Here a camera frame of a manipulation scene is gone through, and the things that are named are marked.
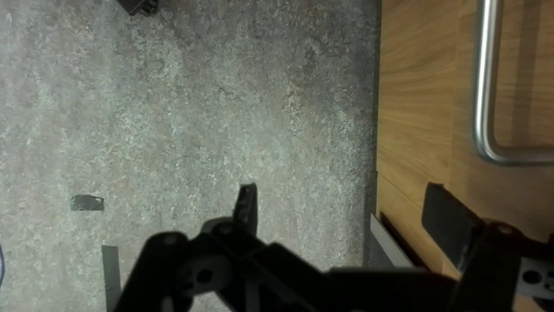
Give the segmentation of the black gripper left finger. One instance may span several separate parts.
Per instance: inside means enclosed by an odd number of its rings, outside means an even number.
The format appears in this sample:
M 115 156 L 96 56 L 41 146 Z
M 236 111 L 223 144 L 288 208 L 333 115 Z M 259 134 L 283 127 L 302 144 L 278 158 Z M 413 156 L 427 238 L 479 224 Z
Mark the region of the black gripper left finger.
M 242 184 L 235 200 L 231 221 L 245 233 L 257 231 L 257 188 L 254 184 Z

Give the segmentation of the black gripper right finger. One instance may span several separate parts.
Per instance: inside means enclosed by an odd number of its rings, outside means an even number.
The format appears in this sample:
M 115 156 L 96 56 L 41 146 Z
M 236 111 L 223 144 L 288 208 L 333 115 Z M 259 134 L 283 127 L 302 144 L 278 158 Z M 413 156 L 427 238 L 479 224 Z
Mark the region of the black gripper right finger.
M 446 259 L 463 271 L 474 241 L 482 233 L 480 219 L 444 186 L 427 184 L 420 222 Z

